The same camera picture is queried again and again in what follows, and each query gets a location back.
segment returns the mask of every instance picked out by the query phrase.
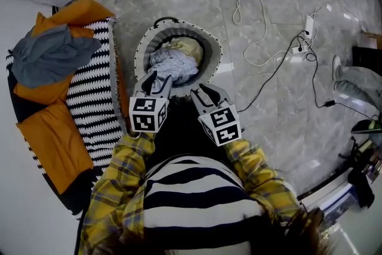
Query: foot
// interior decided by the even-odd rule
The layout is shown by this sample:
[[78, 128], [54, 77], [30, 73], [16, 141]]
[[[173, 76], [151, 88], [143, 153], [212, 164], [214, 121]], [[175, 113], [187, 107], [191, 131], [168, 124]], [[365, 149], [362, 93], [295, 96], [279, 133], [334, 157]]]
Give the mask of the foot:
[[334, 81], [337, 81], [336, 72], [338, 67], [341, 65], [341, 59], [339, 56], [333, 57], [333, 63], [332, 63], [332, 77]]

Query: marble floor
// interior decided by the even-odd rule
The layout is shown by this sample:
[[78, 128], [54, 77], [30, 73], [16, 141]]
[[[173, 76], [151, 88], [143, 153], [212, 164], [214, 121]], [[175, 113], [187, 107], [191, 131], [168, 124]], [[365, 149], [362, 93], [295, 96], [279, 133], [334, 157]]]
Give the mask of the marble floor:
[[[272, 74], [282, 54], [266, 65], [255, 67], [243, 58], [244, 49], [264, 33], [264, 18], [258, 0], [241, 2], [242, 21], [232, 22], [235, 0], [97, 0], [118, 17], [115, 35], [128, 91], [135, 83], [133, 54], [153, 22], [163, 16], [190, 21], [214, 34], [224, 56], [212, 83], [226, 89], [238, 109], [243, 109]], [[313, 49], [318, 57], [315, 78], [319, 105], [336, 99], [369, 116], [370, 105], [333, 91], [331, 61], [335, 54], [351, 64], [352, 46], [361, 41], [361, 30], [381, 33], [378, 0], [262, 0], [267, 35], [248, 52], [252, 62], [262, 63], [286, 50], [303, 29], [307, 14], [322, 6], [316, 15], [318, 30]], [[302, 193], [328, 176], [342, 162], [338, 153], [350, 146], [350, 129], [364, 117], [342, 106], [318, 109], [314, 103], [312, 76], [315, 63], [288, 56], [258, 99], [240, 113], [244, 137], [260, 144], [270, 164], [280, 170]]]

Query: round laundry basket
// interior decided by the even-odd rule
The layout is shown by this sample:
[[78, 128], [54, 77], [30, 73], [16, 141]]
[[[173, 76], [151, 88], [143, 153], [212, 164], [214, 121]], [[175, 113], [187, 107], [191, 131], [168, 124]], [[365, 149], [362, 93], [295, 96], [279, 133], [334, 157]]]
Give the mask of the round laundry basket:
[[149, 54], [160, 49], [163, 43], [173, 38], [188, 37], [195, 39], [203, 49], [203, 59], [199, 72], [186, 83], [173, 85], [170, 97], [184, 97], [190, 94], [195, 84], [209, 83], [216, 73], [223, 55], [218, 39], [206, 30], [184, 20], [163, 17], [154, 22], [142, 37], [134, 58], [135, 77], [140, 79], [150, 68]]

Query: gray pants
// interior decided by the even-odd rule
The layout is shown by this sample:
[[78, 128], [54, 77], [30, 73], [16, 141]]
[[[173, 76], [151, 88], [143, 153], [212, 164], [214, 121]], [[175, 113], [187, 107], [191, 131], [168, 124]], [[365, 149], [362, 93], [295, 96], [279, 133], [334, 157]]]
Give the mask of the gray pants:
[[339, 66], [334, 89], [371, 105], [382, 112], [382, 76], [364, 67]]

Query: plaid sleeve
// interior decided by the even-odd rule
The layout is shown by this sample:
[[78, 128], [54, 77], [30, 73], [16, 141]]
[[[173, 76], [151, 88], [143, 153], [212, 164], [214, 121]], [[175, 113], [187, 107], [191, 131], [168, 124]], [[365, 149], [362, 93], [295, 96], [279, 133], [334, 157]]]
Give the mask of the plaid sleeve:
[[249, 196], [260, 202], [271, 218], [290, 221], [300, 206], [283, 178], [267, 165], [263, 150], [246, 140], [231, 142], [225, 149]]
[[106, 238], [122, 236], [126, 229], [141, 234], [144, 161], [154, 151], [153, 134], [142, 133], [137, 139], [126, 135], [117, 142], [110, 165], [91, 193], [81, 231], [80, 254], [91, 253]]

